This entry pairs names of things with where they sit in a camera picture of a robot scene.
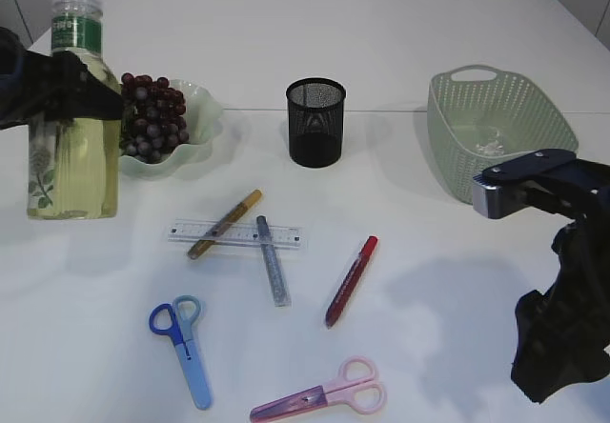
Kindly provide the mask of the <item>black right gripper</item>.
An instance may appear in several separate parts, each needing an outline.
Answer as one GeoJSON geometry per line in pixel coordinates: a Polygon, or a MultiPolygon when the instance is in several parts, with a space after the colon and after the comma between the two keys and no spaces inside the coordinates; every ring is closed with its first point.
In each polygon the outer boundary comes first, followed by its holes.
{"type": "Polygon", "coordinates": [[[560,229],[552,250],[556,286],[579,287],[584,300],[531,291],[516,305],[518,345],[511,380],[534,403],[579,383],[609,375],[609,218],[578,213],[560,229]]]}

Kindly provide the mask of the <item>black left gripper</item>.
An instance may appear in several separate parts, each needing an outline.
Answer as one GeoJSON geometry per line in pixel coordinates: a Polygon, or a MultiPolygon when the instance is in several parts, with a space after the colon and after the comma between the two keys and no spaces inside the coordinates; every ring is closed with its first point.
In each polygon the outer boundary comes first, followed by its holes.
{"type": "Polygon", "coordinates": [[[120,121],[123,99],[74,53],[26,52],[18,36],[2,27],[1,130],[21,126],[39,113],[50,121],[120,121]]]}

